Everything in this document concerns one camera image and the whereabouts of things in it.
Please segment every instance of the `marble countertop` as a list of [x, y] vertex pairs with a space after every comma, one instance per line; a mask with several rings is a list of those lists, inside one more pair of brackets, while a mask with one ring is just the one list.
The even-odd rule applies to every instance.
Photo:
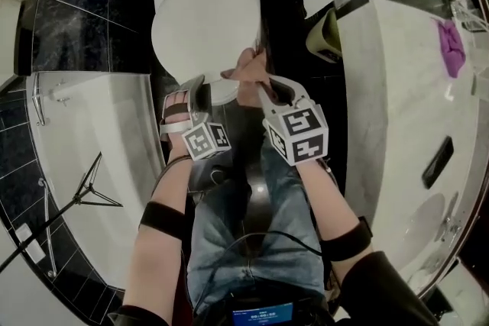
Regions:
[[[471, 94], [474, 64], [468, 56], [458, 78], [449, 77], [436, 19], [398, 2], [370, 0], [338, 21], [348, 102], [345, 197], [406, 280], [440, 246], [431, 242], [410, 260], [397, 256], [418, 207], [441, 193], [447, 209], [458, 192], [455, 210], [467, 219], [489, 157], [481, 136], [489, 131], [489, 108]], [[471, 43], [462, 36], [467, 51]], [[421, 175], [446, 136], [455, 152], [426, 189]]]

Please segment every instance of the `lap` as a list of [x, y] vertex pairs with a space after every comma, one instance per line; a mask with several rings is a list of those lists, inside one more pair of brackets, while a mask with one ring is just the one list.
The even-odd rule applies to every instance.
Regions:
[[[262, 168], [274, 212], [270, 231], [283, 231], [319, 250], [302, 182], [269, 144], [262, 150]], [[324, 294], [321, 257], [279, 235], [264, 238], [261, 255], [242, 257], [238, 247], [225, 253], [235, 241], [233, 230], [241, 222], [248, 199], [243, 189], [229, 180], [213, 189], [196, 207], [188, 288], [193, 305], [216, 268], [199, 311], [224, 298], [233, 289], [252, 285], [254, 278], [272, 279]]]

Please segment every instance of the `forearm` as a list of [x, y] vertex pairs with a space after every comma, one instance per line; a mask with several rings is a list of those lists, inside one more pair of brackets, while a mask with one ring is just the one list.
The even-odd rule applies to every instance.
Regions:
[[[172, 150], [169, 162], [185, 152]], [[192, 160], [171, 167], [158, 183], [151, 201], [185, 212]], [[131, 258], [124, 305], [145, 308], [170, 324], [180, 272], [181, 241], [141, 225]]]
[[[297, 169], [306, 188], [309, 203], [323, 240], [341, 237], [359, 224], [358, 218], [331, 177], [316, 161], [299, 164]], [[333, 270], [339, 281], [342, 282], [348, 271], [371, 251], [372, 248], [369, 246], [348, 260], [332, 262]]]

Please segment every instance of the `toilet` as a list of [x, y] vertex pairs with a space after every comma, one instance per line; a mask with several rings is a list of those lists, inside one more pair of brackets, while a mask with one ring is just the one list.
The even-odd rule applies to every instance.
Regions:
[[234, 68], [260, 33], [260, 0], [154, 0], [151, 28], [160, 63], [179, 84], [204, 74], [211, 83], [212, 104], [236, 98], [236, 81], [220, 73]]

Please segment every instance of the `hand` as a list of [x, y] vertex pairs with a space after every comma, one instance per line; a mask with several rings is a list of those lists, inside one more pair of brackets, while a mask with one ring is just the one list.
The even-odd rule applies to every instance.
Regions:
[[238, 80], [238, 104], [260, 108], [261, 101], [258, 96], [258, 83], [263, 83], [270, 88], [270, 78], [267, 74], [267, 54], [262, 51], [256, 53], [247, 48], [241, 53], [238, 64], [234, 69], [228, 69], [221, 73], [222, 78]]
[[[165, 101], [165, 108], [169, 108], [172, 105], [177, 103], [187, 103], [189, 101], [188, 92], [174, 92], [173, 94], [168, 95]], [[171, 115], [165, 118], [165, 124], [172, 124], [175, 122], [186, 121], [190, 119], [190, 115], [188, 113], [178, 113], [176, 115]], [[168, 138], [171, 142], [172, 154], [176, 154], [177, 156], [187, 155], [187, 148], [185, 143], [183, 142], [182, 134], [173, 133], [168, 134]]]

